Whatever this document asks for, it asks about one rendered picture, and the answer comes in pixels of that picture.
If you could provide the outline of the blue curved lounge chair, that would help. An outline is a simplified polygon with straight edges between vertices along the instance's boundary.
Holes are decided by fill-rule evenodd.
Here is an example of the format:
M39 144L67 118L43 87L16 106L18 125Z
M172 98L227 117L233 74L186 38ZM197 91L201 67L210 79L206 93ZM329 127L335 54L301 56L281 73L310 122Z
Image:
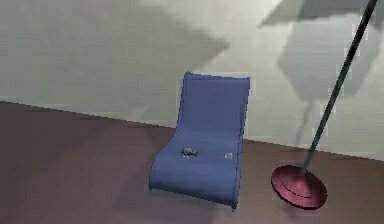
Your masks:
M176 130L154 159L149 188L235 209L249 89L248 77L185 73ZM183 148L199 155L184 157Z

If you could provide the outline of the red base floor lamp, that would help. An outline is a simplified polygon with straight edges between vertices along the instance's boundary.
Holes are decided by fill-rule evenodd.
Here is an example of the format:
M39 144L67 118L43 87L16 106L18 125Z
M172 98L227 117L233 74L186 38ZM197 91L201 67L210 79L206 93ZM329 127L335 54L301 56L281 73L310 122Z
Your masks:
M328 197L325 184L309 171L321 137L342 95L353 97L378 56L384 6L378 0L302 0L298 12L284 16L294 0L283 0L267 20L291 22L293 30L277 66L297 97L306 104L295 142L299 144L313 109L320 113L308 154L300 165L276 168L271 184L277 195L302 209L322 207Z

